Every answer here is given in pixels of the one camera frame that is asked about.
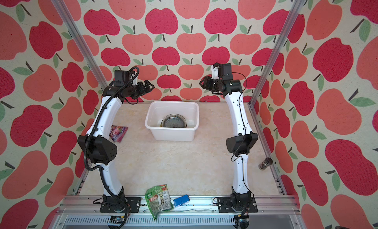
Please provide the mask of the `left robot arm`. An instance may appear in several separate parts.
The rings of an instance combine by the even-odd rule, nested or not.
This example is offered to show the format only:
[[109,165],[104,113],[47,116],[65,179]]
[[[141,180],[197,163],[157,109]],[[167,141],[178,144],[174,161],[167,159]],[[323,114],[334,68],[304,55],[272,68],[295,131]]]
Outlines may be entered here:
[[150,93],[154,85],[149,81],[110,83],[103,91],[100,110],[94,123],[85,135],[78,137],[78,144],[84,154],[84,165],[88,171],[98,171],[104,188],[100,212],[129,212],[125,197],[112,161],[117,156],[117,146],[110,140],[110,132],[115,116],[126,98],[137,100]]

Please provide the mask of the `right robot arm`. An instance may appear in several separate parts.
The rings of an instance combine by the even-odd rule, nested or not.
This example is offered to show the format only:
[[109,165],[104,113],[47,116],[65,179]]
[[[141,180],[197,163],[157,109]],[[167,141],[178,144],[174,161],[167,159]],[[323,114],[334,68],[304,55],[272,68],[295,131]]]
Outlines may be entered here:
[[226,139],[226,147],[232,154],[234,175],[231,187],[231,203],[235,212],[245,213],[253,201],[253,193],[248,184],[248,156],[258,140],[245,111],[243,89],[239,80],[213,79],[210,76],[200,81],[200,86],[212,94],[222,95],[228,105],[233,124],[233,136]]

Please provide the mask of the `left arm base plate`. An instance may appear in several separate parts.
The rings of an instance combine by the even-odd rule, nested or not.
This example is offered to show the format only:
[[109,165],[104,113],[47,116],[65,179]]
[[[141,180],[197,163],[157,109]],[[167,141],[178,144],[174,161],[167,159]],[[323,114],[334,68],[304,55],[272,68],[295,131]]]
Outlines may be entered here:
[[101,213],[138,213],[142,200],[141,197],[126,197],[125,202],[121,203],[111,196],[103,195],[102,198]]

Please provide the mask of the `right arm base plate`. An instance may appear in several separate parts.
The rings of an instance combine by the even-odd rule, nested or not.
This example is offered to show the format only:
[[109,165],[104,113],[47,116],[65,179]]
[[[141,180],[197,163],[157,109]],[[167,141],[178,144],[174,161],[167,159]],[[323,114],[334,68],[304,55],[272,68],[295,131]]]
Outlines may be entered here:
[[219,213],[257,213],[258,206],[254,197],[238,201],[229,197],[217,197]]

